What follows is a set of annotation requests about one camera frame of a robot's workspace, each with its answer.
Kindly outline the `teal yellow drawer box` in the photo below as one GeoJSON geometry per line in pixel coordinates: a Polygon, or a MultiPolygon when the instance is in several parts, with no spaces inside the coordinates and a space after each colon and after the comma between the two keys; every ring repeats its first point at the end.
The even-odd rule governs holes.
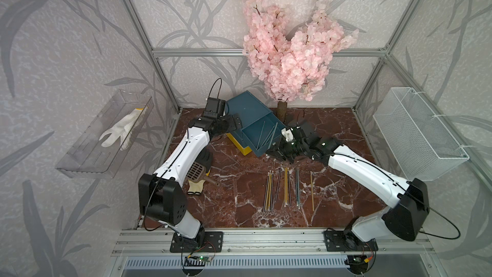
{"type": "MultiPolygon", "coordinates": [[[[227,106],[229,107],[228,110],[231,114],[239,114],[242,121],[242,129],[248,127],[255,121],[265,117],[266,115],[273,113],[273,111],[271,111],[269,107],[264,105],[249,91],[245,91],[238,96],[230,99],[227,103],[227,106]]],[[[246,147],[241,143],[241,139],[239,136],[239,133],[242,131],[242,129],[231,132],[231,134],[242,147],[246,147]]]]}

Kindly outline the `teal top drawer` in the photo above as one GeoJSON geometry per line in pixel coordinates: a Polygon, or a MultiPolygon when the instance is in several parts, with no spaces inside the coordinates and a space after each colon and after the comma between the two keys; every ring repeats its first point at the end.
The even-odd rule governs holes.
{"type": "Polygon", "coordinates": [[[282,138],[285,125],[271,113],[255,121],[239,133],[241,143],[249,147],[255,156],[261,157],[282,138]]]}

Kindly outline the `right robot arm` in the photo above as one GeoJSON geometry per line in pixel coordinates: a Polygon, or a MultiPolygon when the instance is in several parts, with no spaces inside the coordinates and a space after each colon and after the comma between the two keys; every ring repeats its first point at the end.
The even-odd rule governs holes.
{"type": "Polygon", "coordinates": [[[382,210],[353,219],[340,232],[350,248],[387,235],[414,241],[429,215],[428,191],[423,181],[408,181],[380,168],[342,141],[320,137],[310,123],[283,128],[278,137],[269,139],[267,153],[290,163],[298,156],[320,162],[357,181],[385,203],[382,210]]]}

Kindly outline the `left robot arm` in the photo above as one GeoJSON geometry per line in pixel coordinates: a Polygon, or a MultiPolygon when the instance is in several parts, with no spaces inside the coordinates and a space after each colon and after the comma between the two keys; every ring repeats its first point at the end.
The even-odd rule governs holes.
{"type": "Polygon", "coordinates": [[[138,181],[140,213],[172,228],[181,237],[202,241],[202,223],[189,213],[183,184],[199,154],[212,138],[242,127],[238,114],[219,118],[196,117],[175,151],[153,174],[143,174],[138,181]]]}

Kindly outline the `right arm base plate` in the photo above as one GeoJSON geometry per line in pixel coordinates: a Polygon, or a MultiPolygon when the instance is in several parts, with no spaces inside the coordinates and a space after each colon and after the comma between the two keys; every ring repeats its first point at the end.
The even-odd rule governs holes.
{"type": "Polygon", "coordinates": [[[377,252],[379,250],[375,239],[368,242],[360,241],[352,234],[328,228],[323,232],[325,247],[331,252],[377,252]]]}

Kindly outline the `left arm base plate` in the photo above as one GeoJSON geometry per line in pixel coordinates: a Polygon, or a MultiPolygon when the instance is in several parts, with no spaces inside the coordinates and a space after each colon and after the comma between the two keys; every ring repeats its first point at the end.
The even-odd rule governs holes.
{"type": "Polygon", "coordinates": [[[171,253],[212,252],[220,253],[224,243],[224,232],[202,231],[195,239],[175,233],[170,245],[171,253]]]}

